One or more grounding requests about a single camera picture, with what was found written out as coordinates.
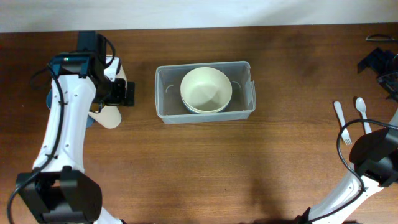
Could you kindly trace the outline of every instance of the wooden table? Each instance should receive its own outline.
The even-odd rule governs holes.
[[[359,118],[388,122],[397,103],[356,73],[357,63],[380,46],[369,34],[398,36],[398,24],[274,26],[222,29],[103,31],[116,47],[127,78],[136,83],[136,106],[120,108],[115,129],[98,123],[85,137],[86,175],[100,184],[103,204],[129,223],[249,223],[293,219],[319,203],[346,169],[335,148],[339,123]],[[76,47],[76,32],[0,34],[0,222],[16,175],[30,171],[49,110],[45,90],[29,77],[57,53]],[[155,112],[155,70],[161,65],[245,60],[256,83],[257,109],[244,121],[165,125]],[[349,129],[351,139],[363,134]],[[350,147],[343,146],[347,156]],[[396,223],[398,186],[366,201],[350,220]],[[17,223],[34,223],[17,197]]]

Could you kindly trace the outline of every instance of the white plastic arm panel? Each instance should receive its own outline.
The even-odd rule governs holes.
[[[363,192],[360,198],[339,212],[315,221],[313,224],[343,223],[366,199],[383,189],[383,187],[379,187],[379,183],[377,181],[365,176],[362,176],[361,178],[365,183],[366,191]],[[349,202],[359,193],[360,186],[361,184],[359,183],[359,180],[348,171],[338,186],[321,203],[311,208],[308,219],[312,220],[322,215],[326,215]]]
[[[58,80],[63,93],[58,92],[55,82],[52,81],[52,104],[49,122],[43,145],[33,168],[40,167],[47,160],[46,154],[49,155],[52,151],[60,119],[59,94],[63,94],[66,105],[64,107],[62,134],[55,153],[56,158],[51,160],[43,172],[60,172],[63,166],[70,166],[72,170],[79,170],[84,173],[83,142],[88,111],[95,97],[96,88],[89,78],[78,78],[78,75],[61,75]],[[101,215],[95,223],[122,224],[122,221],[114,218],[102,208]]]

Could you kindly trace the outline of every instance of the white plastic fork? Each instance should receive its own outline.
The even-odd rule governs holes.
[[[343,109],[341,108],[341,103],[339,101],[336,101],[333,104],[335,106],[337,117],[340,120],[341,127],[343,127],[346,124],[346,122],[344,120]],[[341,134],[341,137],[343,138],[343,141],[346,145],[353,144],[351,142],[351,138],[349,137],[349,133],[348,133],[347,129],[344,129],[343,133]]]

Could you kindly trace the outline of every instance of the white bowl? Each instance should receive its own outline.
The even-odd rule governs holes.
[[[181,97],[194,113],[217,113],[228,106],[232,85],[228,77],[215,68],[196,68],[181,82]]]

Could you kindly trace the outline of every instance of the gray plastic bin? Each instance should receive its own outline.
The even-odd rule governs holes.
[[[182,78],[200,67],[211,67],[223,72],[232,84],[232,99],[223,112],[191,114],[181,99]],[[160,66],[156,70],[155,103],[157,115],[165,124],[183,124],[210,121],[247,119],[256,109],[254,81],[250,78],[247,62],[200,63],[191,65]]]

